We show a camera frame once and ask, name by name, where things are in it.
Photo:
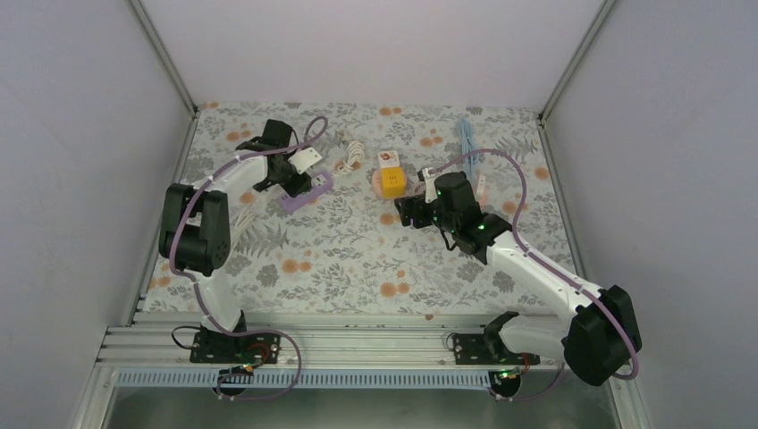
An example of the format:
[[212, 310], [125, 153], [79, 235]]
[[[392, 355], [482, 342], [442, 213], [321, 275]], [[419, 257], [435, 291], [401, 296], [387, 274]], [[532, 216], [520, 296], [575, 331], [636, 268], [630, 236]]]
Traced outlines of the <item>yellow cube socket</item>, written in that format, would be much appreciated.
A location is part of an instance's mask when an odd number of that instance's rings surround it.
[[406, 193], [407, 176], [401, 167], [382, 168], [379, 172], [379, 185], [382, 198], [401, 198]]

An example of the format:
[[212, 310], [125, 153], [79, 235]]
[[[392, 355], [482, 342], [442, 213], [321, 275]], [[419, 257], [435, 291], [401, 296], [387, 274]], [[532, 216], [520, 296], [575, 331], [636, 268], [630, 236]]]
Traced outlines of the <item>white cube socket with sticker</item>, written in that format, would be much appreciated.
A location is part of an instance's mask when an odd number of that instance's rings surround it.
[[400, 159], [395, 150], [380, 151], [377, 154], [378, 165], [381, 170], [400, 168]]

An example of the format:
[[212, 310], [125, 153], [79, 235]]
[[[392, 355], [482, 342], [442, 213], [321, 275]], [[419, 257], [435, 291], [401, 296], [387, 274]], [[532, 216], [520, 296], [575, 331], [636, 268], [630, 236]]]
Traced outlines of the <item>white cube adapter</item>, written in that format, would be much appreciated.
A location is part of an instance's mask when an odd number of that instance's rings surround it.
[[478, 198], [481, 198], [486, 190], [486, 176], [484, 174], [480, 174], [478, 176], [477, 184], [476, 184], [476, 196]]

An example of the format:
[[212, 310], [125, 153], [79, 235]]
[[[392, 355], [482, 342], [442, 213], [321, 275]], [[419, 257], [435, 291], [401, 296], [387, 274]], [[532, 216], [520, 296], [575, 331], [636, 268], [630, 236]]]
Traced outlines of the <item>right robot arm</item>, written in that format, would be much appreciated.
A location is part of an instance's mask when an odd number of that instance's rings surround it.
[[633, 301], [618, 285], [604, 289], [576, 277], [532, 249], [514, 223], [482, 211], [463, 172], [425, 181], [426, 193], [397, 198], [406, 227], [435, 227], [449, 251], [459, 250], [528, 287], [555, 316], [508, 311], [484, 327], [485, 355], [505, 364], [537, 355], [566, 364], [585, 383], [599, 386], [621, 376], [642, 348]]

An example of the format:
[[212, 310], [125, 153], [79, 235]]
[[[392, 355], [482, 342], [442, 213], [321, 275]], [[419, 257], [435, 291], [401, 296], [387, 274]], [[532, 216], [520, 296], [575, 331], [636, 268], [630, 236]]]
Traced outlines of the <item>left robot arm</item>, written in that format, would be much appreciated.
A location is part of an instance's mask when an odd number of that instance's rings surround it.
[[192, 342], [178, 345], [189, 352], [190, 362], [252, 370], [278, 358], [282, 333], [249, 331], [229, 284], [225, 266], [235, 248], [230, 203], [250, 189], [275, 185], [291, 197], [310, 191], [311, 178], [295, 156], [322, 135], [310, 127], [298, 135], [285, 122], [268, 120], [261, 135], [239, 144], [215, 172], [167, 188], [158, 250], [173, 274], [190, 281], [202, 314]]

